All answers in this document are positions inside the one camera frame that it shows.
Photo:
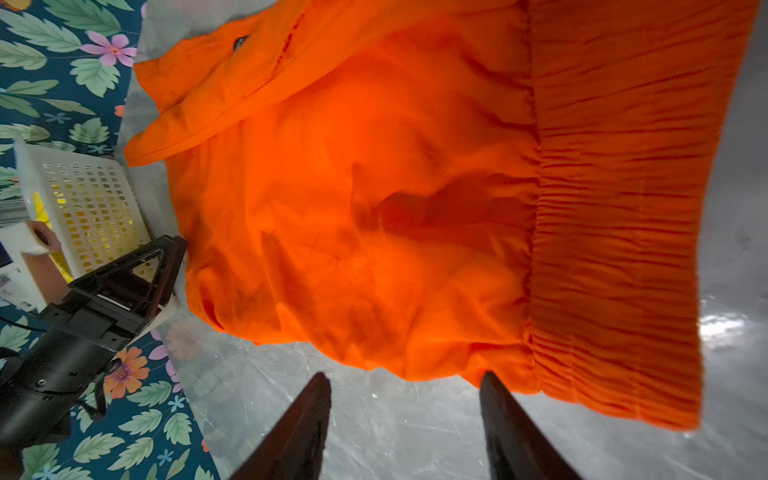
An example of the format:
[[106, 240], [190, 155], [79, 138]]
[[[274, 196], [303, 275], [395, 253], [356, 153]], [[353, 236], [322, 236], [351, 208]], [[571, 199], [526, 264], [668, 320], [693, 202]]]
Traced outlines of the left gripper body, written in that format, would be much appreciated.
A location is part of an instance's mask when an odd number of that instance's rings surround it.
[[52, 327], [112, 352], [142, 336], [158, 316], [162, 296], [151, 288], [138, 292], [119, 285], [93, 289], [73, 286], [59, 303], [44, 308], [41, 319]]

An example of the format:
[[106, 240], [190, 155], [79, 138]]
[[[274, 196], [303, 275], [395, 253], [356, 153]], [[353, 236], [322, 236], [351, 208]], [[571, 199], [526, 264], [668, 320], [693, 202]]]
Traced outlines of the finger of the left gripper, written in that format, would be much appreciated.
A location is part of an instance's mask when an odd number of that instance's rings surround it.
[[154, 318], [168, 305], [187, 250], [161, 236], [71, 283], [74, 293], [127, 318]]

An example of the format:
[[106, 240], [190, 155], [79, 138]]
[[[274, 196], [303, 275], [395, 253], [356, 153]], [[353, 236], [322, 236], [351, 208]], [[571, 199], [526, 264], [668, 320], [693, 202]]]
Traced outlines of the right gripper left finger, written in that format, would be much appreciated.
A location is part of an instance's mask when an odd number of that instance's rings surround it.
[[231, 479], [319, 479], [331, 405], [330, 381], [317, 373]]

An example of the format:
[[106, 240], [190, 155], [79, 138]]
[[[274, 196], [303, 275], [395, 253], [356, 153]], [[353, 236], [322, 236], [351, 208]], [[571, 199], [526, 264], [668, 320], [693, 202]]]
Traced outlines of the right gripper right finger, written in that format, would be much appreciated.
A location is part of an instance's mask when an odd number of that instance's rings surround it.
[[491, 371], [482, 378], [480, 407], [493, 480], [581, 479]]

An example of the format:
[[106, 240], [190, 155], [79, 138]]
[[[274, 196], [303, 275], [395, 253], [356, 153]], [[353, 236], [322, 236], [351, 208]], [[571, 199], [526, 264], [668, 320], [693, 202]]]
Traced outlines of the orange shorts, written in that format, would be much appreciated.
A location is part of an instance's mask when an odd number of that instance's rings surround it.
[[754, 1], [280, 1], [135, 74], [190, 310], [408, 381], [700, 421], [696, 250]]

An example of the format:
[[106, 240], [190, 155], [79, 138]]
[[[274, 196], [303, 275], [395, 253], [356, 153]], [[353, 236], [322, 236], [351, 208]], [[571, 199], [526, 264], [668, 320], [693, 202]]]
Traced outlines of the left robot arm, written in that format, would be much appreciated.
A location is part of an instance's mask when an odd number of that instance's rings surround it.
[[23, 449], [70, 435], [74, 405], [105, 416], [104, 380], [168, 305], [186, 249], [182, 237], [164, 235], [74, 280], [42, 311], [49, 328], [27, 355], [2, 349], [2, 478], [22, 477]]

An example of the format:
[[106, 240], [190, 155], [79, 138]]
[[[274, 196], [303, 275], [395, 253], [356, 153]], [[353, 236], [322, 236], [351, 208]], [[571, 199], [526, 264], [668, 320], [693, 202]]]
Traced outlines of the yellow shorts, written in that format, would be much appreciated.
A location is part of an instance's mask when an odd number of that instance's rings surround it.
[[148, 241], [122, 196], [77, 194], [63, 189], [53, 192], [46, 207], [39, 193], [34, 195], [34, 219], [45, 223], [61, 243], [54, 263], [72, 281], [142, 246]]

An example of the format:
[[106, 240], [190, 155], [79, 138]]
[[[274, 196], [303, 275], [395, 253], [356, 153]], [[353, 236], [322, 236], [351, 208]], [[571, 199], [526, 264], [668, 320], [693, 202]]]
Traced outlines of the white plastic basket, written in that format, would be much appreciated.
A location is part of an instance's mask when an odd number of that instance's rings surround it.
[[151, 241], [120, 163], [22, 140], [13, 152], [27, 212], [56, 235], [53, 259], [67, 281]]

